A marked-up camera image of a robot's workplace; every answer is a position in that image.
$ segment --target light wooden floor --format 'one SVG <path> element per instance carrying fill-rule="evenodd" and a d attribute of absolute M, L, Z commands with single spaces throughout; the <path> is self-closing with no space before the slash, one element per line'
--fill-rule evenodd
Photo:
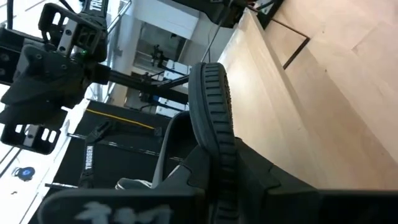
<path fill-rule="evenodd" d="M 285 0 L 264 32 L 245 13 L 220 62 L 235 134 L 323 189 L 398 189 L 398 1 Z"/>

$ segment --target cable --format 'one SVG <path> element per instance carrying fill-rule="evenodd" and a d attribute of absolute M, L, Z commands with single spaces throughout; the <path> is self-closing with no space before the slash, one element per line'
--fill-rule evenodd
<path fill-rule="evenodd" d="M 162 73 L 164 73 L 164 71 L 161 71 L 161 72 L 155 73 L 155 74 L 153 74 L 153 75 L 148 75 L 148 76 L 149 76 L 149 78 L 152 78 L 152 77 L 154 77 L 154 76 L 157 76 L 157 75 L 159 75 L 159 76 L 160 76 L 160 74 L 162 74 Z"/>
<path fill-rule="evenodd" d="M 7 1 L 7 29 L 12 29 L 14 20 L 14 0 Z"/>
<path fill-rule="evenodd" d="M 213 29 L 213 27 L 209 30 L 209 33 L 208 33 L 208 35 L 207 35 L 207 44 L 210 44 L 210 33 L 211 33 L 211 30 Z M 209 47 L 209 63 L 211 62 L 211 57 L 210 57 L 210 55 L 211 55 L 211 47 Z"/>
<path fill-rule="evenodd" d="M 148 104 L 148 105 L 145 105 L 145 106 L 141 106 L 141 107 L 139 108 L 139 111 L 142 111 L 142 109 L 147 108 L 148 106 L 153 106 L 153 105 L 152 105 L 152 104 Z"/>
<path fill-rule="evenodd" d="M 142 126 L 142 127 L 145 127 L 145 128 L 155 129 L 155 128 L 152 127 L 152 126 L 149 126 L 149 125 L 146 125 L 146 124 L 142 124 L 142 123 L 140 123 L 140 122 L 138 122 L 138 121 L 132 121 L 132 120 L 125 119 L 125 118 L 120 118 L 120 117 L 118 117 L 118 116 L 114 116 L 114 115 L 111 115 L 111 114 L 102 113 L 102 112 L 95 111 L 95 110 L 91 110 L 91 109 L 86 109 L 86 111 L 92 112 L 92 113 L 94 113 L 94 114 L 99 114 L 99 115 L 107 116 L 107 117 L 109 117 L 109 118 L 114 118 L 114 119 L 118 119 L 118 120 L 121 120 L 121 121 L 126 121 L 126 122 L 129 122 L 129 123 L 132 123 L 132 124 L 136 124 L 136 125 L 139 125 L 139 126 Z"/>
<path fill-rule="evenodd" d="M 230 0 L 230 1 L 229 1 L 228 8 L 231 7 L 233 1 L 234 1 L 234 0 Z M 204 61 L 205 61 L 206 54 L 209 52 L 211 45 L 213 45 L 213 42 L 214 42 L 214 40 L 216 39 L 216 36 L 217 36 L 218 31 L 220 30 L 221 25 L 224 23 L 224 21 L 227 19 L 227 17 L 228 17 L 228 13 L 226 13 L 226 14 L 223 16 L 223 18 L 220 20 L 220 22 L 218 23 L 216 33 L 215 33 L 215 35 L 213 36 L 213 38 L 212 38 L 210 44 L 208 44 L 208 46 L 207 46 L 207 48 L 206 48 L 206 50 L 205 50 L 205 54 L 204 54 L 204 56 L 201 58 L 200 62 L 204 62 Z"/>
<path fill-rule="evenodd" d="M 66 0 L 60 0 L 60 2 L 71 12 L 75 13 L 75 11 L 70 7 L 70 5 L 66 2 Z"/>

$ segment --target metal rod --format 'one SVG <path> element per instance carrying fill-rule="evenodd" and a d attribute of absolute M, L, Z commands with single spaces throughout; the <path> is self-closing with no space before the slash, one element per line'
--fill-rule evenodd
<path fill-rule="evenodd" d="M 112 32 L 112 30 L 116 27 L 116 24 L 119 22 L 121 17 L 126 13 L 130 5 L 131 5 L 131 0 L 120 10 L 116 18 L 111 22 L 111 24 L 107 29 L 108 33 Z"/>
<path fill-rule="evenodd" d="M 59 190 L 64 190 L 64 189 L 77 189 L 77 186 L 74 185 L 69 185 L 69 184 L 59 184 L 59 183 L 52 183 L 52 184 L 44 184 L 45 187 L 50 187 L 53 189 L 59 189 Z"/>
<path fill-rule="evenodd" d="M 125 75 L 123 73 L 111 70 L 109 76 L 109 81 L 114 82 L 129 88 L 133 88 L 150 95 L 155 95 L 163 97 L 177 103 L 187 104 L 188 95 L 186 93 L 181 93 L 173 89 L 159 88 L 158 86 L 152 85 L 151 83 L 143 82 L 141 80 L 142 75 L 134 74 Z"/>
<path fill-rule="evenodd" d="M 189 81 L 189 76 L 185 75 L 174 80 L 168 80 L 164 84 L 159 85 L 159 88 L 173 88 L 179 85 L 183 85 Z"/>
<path fill-rule="evenodd" d="M 233 1 L 234 1 L 234 0 L 230 0 L 230 1 L 229 1 L 228 8 L 231 7 Z M 218 31 L 220 30 L 222 23 L 224 23 L 224 21 L 226 20 L 227 17 L 228 17 L 228 14 L 225 14 L 224 17 L 223 17 L 223 18 L 220 20 L 220 22 L 218 23 L 216 33 L 214 34 L 214 36 L 213 36 L 211 42 L 209 43 L 209 45 L 207 45 L 205 54 L 204 54 L 204 56 L 201 58 L 200 62 L 204 62 L 204 61 L 205 61 L 205 58 L 206 58 L 206 56 L 207 56 L 207 53 L 210 51 L 210 47 L 213 45 L 213 42 L 214 42 L 214 40 L 216 39 L 216 36 L 217 36 Z"/>

